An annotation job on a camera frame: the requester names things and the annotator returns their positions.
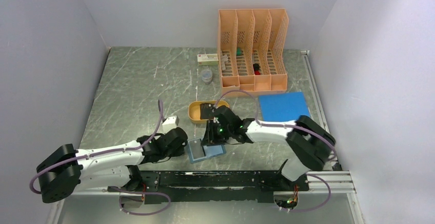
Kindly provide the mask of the yellow oval tray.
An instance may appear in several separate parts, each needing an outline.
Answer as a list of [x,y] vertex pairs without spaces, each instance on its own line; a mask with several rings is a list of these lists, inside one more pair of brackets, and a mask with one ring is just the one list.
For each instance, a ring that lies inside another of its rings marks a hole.
[[216,100],[210,101],[194,101],[188,107],[188,116],[193,124],[205,124],[208,120],[200,119],[200,104],[212,103],[215,105]]

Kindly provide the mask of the blue leather card holder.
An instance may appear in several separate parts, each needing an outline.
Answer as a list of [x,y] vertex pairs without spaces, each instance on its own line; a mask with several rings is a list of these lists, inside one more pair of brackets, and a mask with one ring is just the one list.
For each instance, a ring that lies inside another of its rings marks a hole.
[[203,146],[200,138],[187,141],[186,152],[192,164],[226,154],[224,145]]

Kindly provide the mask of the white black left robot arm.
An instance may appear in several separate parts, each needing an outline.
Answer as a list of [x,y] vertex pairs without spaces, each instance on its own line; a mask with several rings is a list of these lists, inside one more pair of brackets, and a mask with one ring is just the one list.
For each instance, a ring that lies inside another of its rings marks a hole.
[[101,187],[143,192],[157,178],[144,177],[139,166],[181,156],[187,139],[186,132],[176,127],[106,148],[60,146],[36,168],[37,193],[44,203],[54,203],[74,192]]

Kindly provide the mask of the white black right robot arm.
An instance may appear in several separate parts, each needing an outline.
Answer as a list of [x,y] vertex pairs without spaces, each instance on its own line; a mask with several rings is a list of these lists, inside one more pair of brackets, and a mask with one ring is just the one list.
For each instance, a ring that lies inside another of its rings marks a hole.
[[226,106],[214,109],[212,115],[203,146],[223,145],[232,138],[240,144],[270,142],[290,147],[294,155],[282,164],[276,180],[282,190],[290,190],[309,171],[321,171],[330,155],[336,154],[335,138],[306,115],[284,122],[241,119]]

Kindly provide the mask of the black VIP credit card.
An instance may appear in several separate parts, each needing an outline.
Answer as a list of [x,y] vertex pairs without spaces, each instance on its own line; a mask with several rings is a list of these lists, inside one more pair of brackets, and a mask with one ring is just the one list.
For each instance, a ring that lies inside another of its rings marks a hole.
[[192,140],[189,144],[192,158],[194,160],[198,160],[200,158],[205,157],[205,151],[203,146],[201,145],[200,139]]

